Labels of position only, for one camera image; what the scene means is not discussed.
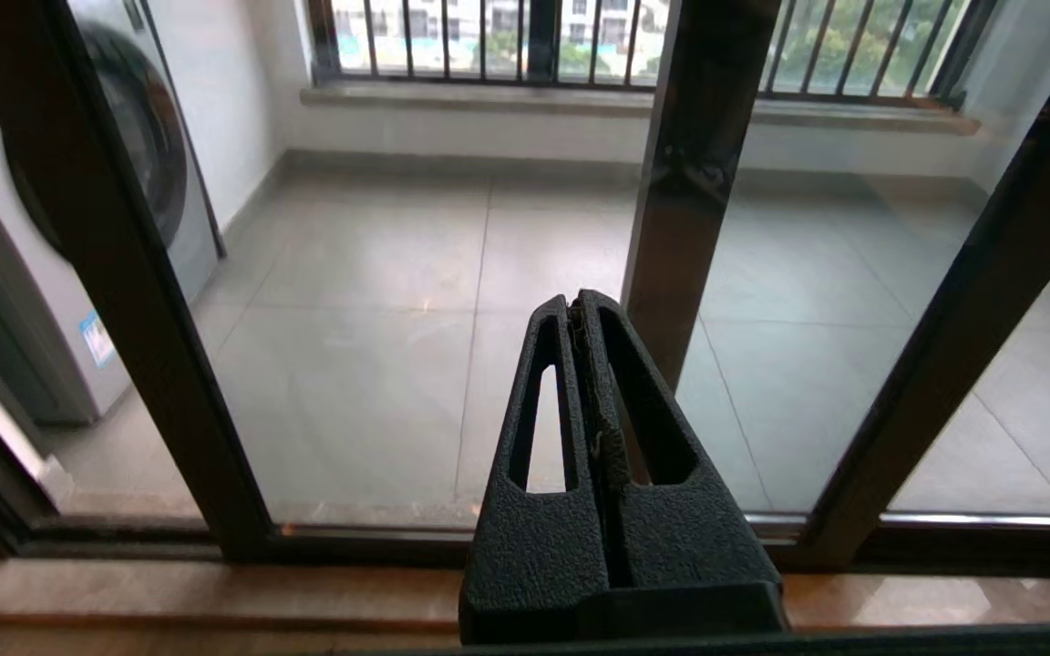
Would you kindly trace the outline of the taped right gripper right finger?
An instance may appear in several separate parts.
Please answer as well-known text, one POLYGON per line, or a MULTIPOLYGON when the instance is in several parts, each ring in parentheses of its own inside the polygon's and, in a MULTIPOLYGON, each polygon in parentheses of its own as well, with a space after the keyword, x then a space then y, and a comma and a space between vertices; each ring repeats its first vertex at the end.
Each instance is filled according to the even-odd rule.
POLYGON ((637 589, 782 589, 766 549, 618 302, 572 304, 580 392, 607 560, 637 589))

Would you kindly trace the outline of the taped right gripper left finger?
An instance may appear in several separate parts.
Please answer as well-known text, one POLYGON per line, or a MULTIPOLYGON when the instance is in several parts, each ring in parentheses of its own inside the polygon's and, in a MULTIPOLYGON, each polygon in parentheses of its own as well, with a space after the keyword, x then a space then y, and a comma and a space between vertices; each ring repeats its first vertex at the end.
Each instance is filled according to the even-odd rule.
POLYGON ((554 613, 608 586, 588 441, 565 296, 532 312, 485 487, 469 560, 464 613, 554 613), (565 487, 528 489, 541 379, 555 376, 565 487))

